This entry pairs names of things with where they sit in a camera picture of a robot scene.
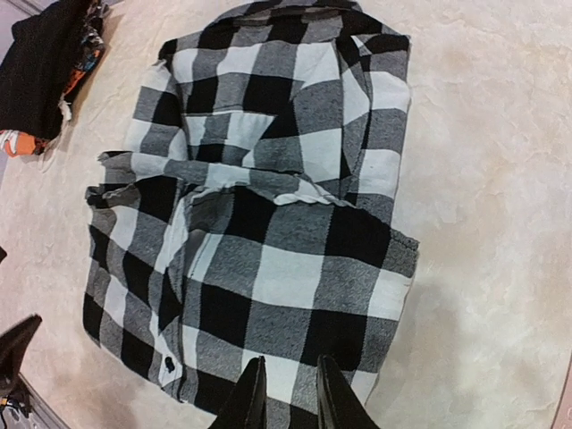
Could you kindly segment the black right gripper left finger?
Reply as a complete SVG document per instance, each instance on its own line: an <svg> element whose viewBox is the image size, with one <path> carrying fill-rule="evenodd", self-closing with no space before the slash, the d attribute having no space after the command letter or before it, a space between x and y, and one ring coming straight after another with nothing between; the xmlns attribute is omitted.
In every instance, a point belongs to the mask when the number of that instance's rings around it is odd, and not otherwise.
<svg viewBox="0 0 572 429"><path fill-rule="evenodd" d="M264 357L249 360L210 429L265 429L267 379Z"/></svg>

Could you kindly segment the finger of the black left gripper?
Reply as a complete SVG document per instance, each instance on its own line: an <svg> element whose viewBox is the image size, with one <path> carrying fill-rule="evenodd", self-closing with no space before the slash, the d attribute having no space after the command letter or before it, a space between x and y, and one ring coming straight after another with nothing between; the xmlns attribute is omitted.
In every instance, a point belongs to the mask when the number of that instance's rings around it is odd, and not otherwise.
<svg viewBox="0 0 572 429"><path fill-rule="evenodd" d="M19 382L26 350L42 323L40 315L30 315L1 335L1 396L9 395Z"/></svg>

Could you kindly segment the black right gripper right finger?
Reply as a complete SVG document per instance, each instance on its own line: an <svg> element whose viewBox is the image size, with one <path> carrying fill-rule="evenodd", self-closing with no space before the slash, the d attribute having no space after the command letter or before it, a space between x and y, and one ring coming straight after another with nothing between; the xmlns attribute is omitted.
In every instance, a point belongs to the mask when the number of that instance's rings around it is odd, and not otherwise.
<svg viewBox="0 0 572 429"><path fill-rule="evenodd" d="M317 361L318 427L325 429L378 429L332 357Z"/></svg>

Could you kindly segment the black white checked shirt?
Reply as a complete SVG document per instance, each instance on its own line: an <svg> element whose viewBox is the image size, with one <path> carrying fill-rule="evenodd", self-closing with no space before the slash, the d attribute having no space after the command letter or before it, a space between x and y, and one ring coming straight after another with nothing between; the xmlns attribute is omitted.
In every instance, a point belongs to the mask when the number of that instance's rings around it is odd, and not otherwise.
<svg viewBox="0 0 572 429"><path fill-rule="evenodd" d="M332 357L371 394L416 269L391 226L408 37L354 1L261 1L167 41L88 188L83 326L218 414L253 358L267 424L318 425Z"/></svg>

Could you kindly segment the black t-shirt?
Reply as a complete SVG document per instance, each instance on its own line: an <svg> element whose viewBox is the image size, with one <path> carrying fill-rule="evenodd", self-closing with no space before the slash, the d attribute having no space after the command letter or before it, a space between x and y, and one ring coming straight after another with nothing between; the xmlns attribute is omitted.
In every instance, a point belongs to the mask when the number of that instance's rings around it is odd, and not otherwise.
<svg viewBox="0 0 572 429"><path fill-rule="evenodd" d="M1 63L1 129L55 139L59 103L80 56L87 0L57 1L12 26L13 43Z"/></svg>

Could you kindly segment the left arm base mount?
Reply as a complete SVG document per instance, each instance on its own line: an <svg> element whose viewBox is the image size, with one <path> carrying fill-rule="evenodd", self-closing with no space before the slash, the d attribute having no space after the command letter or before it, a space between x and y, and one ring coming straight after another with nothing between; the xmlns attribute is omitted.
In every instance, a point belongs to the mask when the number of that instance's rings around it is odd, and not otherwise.
<svg viewBox="0 0 572 429"><path fill-rule="evenodd" d="M28 419L31 413L30 392L24 378L17 374L10 383L1 384L1 424L8 427L6 410L12 411L16 420L20 417Z"/></svg>

